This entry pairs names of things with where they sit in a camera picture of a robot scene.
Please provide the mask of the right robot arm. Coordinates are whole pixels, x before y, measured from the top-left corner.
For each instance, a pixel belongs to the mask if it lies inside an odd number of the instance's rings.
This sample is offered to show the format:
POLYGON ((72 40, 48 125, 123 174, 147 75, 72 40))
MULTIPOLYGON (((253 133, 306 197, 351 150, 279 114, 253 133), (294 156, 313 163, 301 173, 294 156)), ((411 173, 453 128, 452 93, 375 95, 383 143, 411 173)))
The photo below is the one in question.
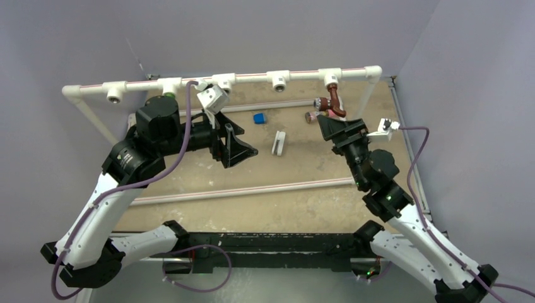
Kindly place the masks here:
POLYGON ((378 130, 370 132, 363 119, 320 116, 317 121, 323 139, 333 143, 332 151, 346 159, 368 210, 403 235, 399 241, 371 220, 356 233, 355 251, 363 257, 374 253, 386 258, 422 283, 436 302, 481 302, 491 292, 497 270, 478 264, 453 245, 424 215, 414 190, 405 191, 394 180, 399 168, 392 153, 368 147, 389 141, 404 126, 382 119, 378 130))

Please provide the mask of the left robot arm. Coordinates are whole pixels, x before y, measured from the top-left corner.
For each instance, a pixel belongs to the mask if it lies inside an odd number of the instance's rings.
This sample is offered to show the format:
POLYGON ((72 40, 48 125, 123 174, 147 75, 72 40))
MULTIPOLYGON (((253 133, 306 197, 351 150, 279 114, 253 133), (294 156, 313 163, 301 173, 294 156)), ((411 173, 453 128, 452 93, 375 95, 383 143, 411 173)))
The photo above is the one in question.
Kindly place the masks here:
POLYGON ((115 144, 102 165, 95 190, 67 234, 41 249, 54 265, 54 278, 67 287, 99 288, 121 269, 161 253, 181 258, 189 233, 174 220, 113 240, 111 233, 131 203, 153 182, 173 171, 165 157, 182 159, 186 152, 207 149, 224 168, 254 157, 258 151, 240 139, 244 130, 222 113, 212 126, 204 114, 181 117, 170 95, 149 98, 136 113, 136 123, 115 144))

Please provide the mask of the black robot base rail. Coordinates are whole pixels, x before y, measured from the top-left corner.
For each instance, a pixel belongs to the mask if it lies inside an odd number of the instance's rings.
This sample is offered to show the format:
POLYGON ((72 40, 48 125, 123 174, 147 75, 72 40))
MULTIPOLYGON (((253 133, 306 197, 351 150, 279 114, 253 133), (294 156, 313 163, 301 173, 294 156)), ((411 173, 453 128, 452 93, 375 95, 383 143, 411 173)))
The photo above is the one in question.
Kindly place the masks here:
POLYGON ((326 269, 376 275, 388 265, 352 233, 192 232, 164 258, 192 262, 194 273, 231 266, 254 269, 326 269))

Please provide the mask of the brown faucet with blue cap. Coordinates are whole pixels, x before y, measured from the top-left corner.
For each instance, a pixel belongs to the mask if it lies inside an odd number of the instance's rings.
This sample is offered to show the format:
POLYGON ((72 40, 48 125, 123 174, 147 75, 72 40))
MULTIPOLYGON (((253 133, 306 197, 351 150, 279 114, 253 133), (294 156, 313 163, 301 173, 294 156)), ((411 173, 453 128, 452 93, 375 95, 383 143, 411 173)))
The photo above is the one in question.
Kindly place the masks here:
POLYGON ((331 110, 338 117, 346 117, 347 113, 341 108, 340 99, 338 97, 338 85, 336 83, 328 84, 326 90, 329 92, 329 98, 316 98, 314 100, 314 107, 318 111, 331 110))

